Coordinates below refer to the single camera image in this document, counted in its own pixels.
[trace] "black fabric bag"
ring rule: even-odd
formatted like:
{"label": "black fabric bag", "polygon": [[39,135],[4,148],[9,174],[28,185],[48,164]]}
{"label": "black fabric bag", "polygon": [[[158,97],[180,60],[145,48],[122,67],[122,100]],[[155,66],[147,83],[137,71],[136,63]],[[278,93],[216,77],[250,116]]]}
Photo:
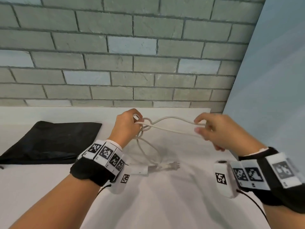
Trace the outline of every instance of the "black fabric bag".
{"label": "black fabric bag", "polygon": [[0,164],[72,164],[94,142],[101,126],[39,121],[0,156]]}

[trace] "light gray brick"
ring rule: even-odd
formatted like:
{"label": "light gray brick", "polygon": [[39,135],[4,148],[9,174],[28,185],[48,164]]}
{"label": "light gray brick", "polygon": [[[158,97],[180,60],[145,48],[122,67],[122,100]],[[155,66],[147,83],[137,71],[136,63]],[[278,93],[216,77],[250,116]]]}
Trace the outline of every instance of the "light gray brick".
{"label": "light gray brick", "polygon": [[112,107],[112,100],[72,100],[72,105],[77,107]]}
{"label": "light gray brick", "polygon": [[191,102],[190,108],[210,108],[211,112],[222,112],[226,102]]}
{"label": "light gray brick", "polygon": [[136,36],[181,38],[183,20],[134,16]]}
{"label": "light gray brick", "polygon": [[109,53],[156,55],[157,40],[108,36]]}
{"label": "light gray brick", "polygon": [[23,100],[2,99],[0,106],[26,106],[26,104]]}
{"label": "light gray brick", "polygon": [[198,76],[195,88],[224,88],[230,89],[235,77],[230,76]]}
{"label": "light gray brick", "polygon": [[174,100],[209,100],[212,90],[206,89],[175,89]]}
{"label": "light gray brick", "polygon": [[132,56],[85,55],[87,69],[132,71]]}
{"label": "light gray brick", "polygon": [[216,0],[212,20],[256,23],[263,4]]}
{"label": "light gray brick", "polygon": [[110,73],[100,71],[63,71],[67,84],[110,85]]}
{"label": "light gray brick", "polygon": [[44,6],[103,10],[102,0],[42,0]]}
{"label": "light gray brick", "polygon": [[135,88],[135,100],[171,100],[171,88]]}
{"label": "light gray brick", "polygon": [[105,11],[157,14],[159,0],[104,0]]}
{"label": "light gray brick", "polygon": [[151,108],[152,101],[144,100],[115,100],[115,107],[132,107],[132,108]]}
{"label": "light gray brick", "polygon": [[183,38],[227,41],[231,30],[229,23],[186,21]]}
{"label": "light gray brick", "polygon": [[113,86],[153,86],[154,74],[112,72]]}
{"label": "light gray brick", "polygon": [[188,42],[176,40],[158,41],[158,55],[200,58],[204,42]]}
{"label": "light gray brick", "polygon": [[199,60],[199,59],[181,59],[178,73],[186,74],[216,74],[220,61]]}
{"label": "light gray brick", "polygon": [[91,99],[89,86],[44,85],[50,99]]}
{"label": "light gray brick", "polygon": [[227,101],[231,90],[213,90],[211,101]]}
{"label": "light gray brick", "polygon": [[0,50],[0,66],[34,67],[26,51]]}
{"label": "light gray brick", "polygon": [[133,89],[127,87],[91,87],[93,99],[132,100]]}
{"label": "light gray brick", "polygon": [[64,84],[60,70],[12,69],[18,83]]}
{"label": "light gray brick", "polygon": [[37,67],[85,69],[82,54],[32,52],[32,56]]}
{"label": "light gray brick", "polygon": [[0,5],[0,26],[19,27],[13,9],[9,5]]}
{"label": "light gray brick", "polygon": [[194,75],[156,74],[155,85],[157,87],[193,88],[195,79]]}
{"label": "light gray brick", "polygon": [[182,101],[154,101],[155,108],[188,108],[191,102]]}
{"label": "light gray brick", "polygon": [[12,77],[9,69],[0,68],[0,83],[14,83],[15,80]]}
{"label": "light gray brick", "polygon": [[176,72],[178,59],[135,57],[135,71]]}
{"label": "light gray brick", "polygon": [[161,0],[161,14],[210,19],[213,0]]}
{"label": "light gray brick", "polygon": [[222,61],[218,70],[219,75],[236,76],[240,68],[241,62]]}
{"label": "light gray brick", "polygon": [[229,42],[250,42],[255,26],[233,24]]}
{"label": "light gray brick", "polygon": [[202,57],[208,59],[238,59],[242,60],[247,50],[247,45],[227,43],[206,43]]}
{"label": "light gray brick", "polygon": [[21,27],[47,30],[77,31],[74,11],[15,6]]}
{"label": "light gray brick", "polygon": [[57,50],[107,52],[106,37],[103,35],[53,33]]}
{"label": "light gray brick", "polygon": [[54,50],[48,32],[0,30],[0,47]]}
{"label": "light gray brick", "polygon": [[2,2],[41,5],[40,0],[0,0]]}
{"label": "light gray brick", "polygon": [[123,14],[77,11],[82,32],[132,35],[132,16]]}
{"label": "light gray brick", "polygon": [[26,100],[28,106],[64,107],[71,106],[69,100]]}
{"label": "light gray brick", "polygon": [[45,98],[41,85],[0,84],[0,97],[4,98]]}

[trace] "black cable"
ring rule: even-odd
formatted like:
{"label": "black cable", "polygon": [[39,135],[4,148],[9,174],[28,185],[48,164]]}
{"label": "black cable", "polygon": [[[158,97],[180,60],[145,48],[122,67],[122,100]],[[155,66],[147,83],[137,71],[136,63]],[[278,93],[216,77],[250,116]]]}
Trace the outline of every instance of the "black cable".
{"label": "black cable", "polygon": [[109,184],[109,185],[107,185],[107,186],[104,186],[98,193],[97,193],[97,195],[96,195],[96,197],[100,194],[100,192],[103,190],[103,189],[105,189],[106,187],[110,187],[111,186],[111,184]]}
{"label": "black cable", "polygon": [[241,193],[241,194],[243,194],[243,195],[245,195],[245,196],[247,196],[248,198],[250,198],[254,203],[255,203],[255,205],[261,210],[261,212],[263,213],[263,215],[265,216],[265,219],[267,220],[267,222],[268,222],[268,219],[267,219],[267,217],[266,217],[266,215],[265,215],[265,213],[264,213],[264,211],[263,211],[263,209],[249,196],[249,195],[247,195],[246,193],[244,193],[244,192],[242,192],[241,190],[239,190],[239,189],[237,189],[236,190],[238,193]]}

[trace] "person's right arm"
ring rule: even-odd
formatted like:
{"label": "person's right arm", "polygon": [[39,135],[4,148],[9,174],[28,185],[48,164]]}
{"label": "person's right arm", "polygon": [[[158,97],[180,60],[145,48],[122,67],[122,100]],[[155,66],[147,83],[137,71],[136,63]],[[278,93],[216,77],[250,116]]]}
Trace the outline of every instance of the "person's right arm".
{"label": "person's right arm", "polygon": [[[246,156],[267,148],[228,115],[202,113],[196,117],[195,123],[207,121],[205,128],[195,128],[205,140],[211,141],[216,150],[234,151],[238,156]],[[264,205],[269,225],[272,229],[304,229],[305,214],[299,214],[284,206]]]}

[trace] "brick wall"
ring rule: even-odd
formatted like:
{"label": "brick wall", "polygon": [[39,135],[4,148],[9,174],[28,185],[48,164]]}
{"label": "brick wall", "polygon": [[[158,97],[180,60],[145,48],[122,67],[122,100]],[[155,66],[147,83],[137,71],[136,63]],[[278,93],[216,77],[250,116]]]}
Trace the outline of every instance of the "brick wall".
{"label": "brick wall", "polygon": [[0,0],[0,105],[222,112],[265,0]]}

